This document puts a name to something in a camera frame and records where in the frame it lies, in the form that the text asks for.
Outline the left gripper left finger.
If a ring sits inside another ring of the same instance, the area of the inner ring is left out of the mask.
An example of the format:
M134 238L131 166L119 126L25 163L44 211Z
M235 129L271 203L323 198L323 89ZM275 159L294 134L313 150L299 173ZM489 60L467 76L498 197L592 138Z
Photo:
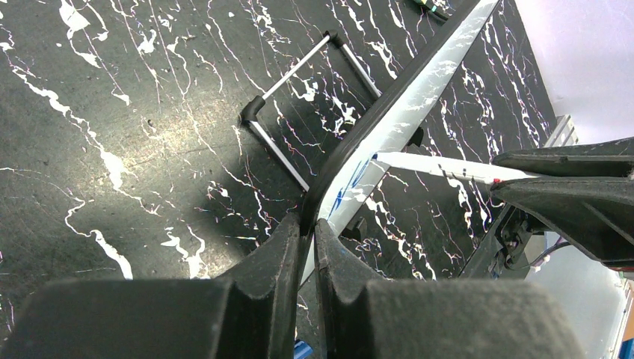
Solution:
M3 358L292 358L303 240L288 214L216 278L66 281L29 301Z

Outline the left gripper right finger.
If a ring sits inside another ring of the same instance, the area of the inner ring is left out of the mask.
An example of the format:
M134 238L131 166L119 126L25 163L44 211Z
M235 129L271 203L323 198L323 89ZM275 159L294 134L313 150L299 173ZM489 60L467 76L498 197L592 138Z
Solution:
M522 280L388 280L314 228L326 358L583 358L562 308Z

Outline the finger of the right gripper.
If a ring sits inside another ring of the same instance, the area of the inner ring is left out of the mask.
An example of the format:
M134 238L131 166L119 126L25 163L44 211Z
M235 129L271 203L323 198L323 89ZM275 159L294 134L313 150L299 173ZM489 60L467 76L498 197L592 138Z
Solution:
M529 213L605 267L633 269L631 179L515 179L492 185L491 194Z
M628 177L633 172L633 138L598 144L512 150L493 165L554 177Z

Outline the blue marker cap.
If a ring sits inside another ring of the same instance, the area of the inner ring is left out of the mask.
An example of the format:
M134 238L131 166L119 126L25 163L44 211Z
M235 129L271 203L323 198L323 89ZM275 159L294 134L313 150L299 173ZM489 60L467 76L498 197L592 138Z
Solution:
M293 358L307 359L313 353L313 348L303 340L296 340L294 344Z

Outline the white blue whiteboard marker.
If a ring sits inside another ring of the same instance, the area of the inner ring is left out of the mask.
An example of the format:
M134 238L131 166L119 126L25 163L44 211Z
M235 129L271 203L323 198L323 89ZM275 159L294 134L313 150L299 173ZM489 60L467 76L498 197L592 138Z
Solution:
M534 179L543 174L525 172L512 168L480 162L470 162L442 156L424 156L413 153L379 152L373 160L408 171L417 171L437 177L456 180L474 181L485 185L493 185L510 180Z

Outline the white whiteboard black frame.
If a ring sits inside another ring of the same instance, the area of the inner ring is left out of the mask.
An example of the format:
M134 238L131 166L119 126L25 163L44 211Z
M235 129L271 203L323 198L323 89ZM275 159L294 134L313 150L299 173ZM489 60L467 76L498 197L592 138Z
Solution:
M498 5L498 1L470 1L464 4L449 17L423 53L409 63L384 93L374 86L342 38L338 34L326 33L282 79L263 95L255 96L241 110L241 120L260 136L307 193L300 216L301 236L308 241L302 280L306 280L316 266L312 257L316 252L312 238L316 222L324 219L335 233L343 231L387 172L387 166L376 162L374 155L399 152L407 146ZM337 45L345 53L363 81L378 95L378 99L363 115L360 123L339 143L322 166L316 181L308 185L265 133L257 121L257 115L273 92L328 43Z

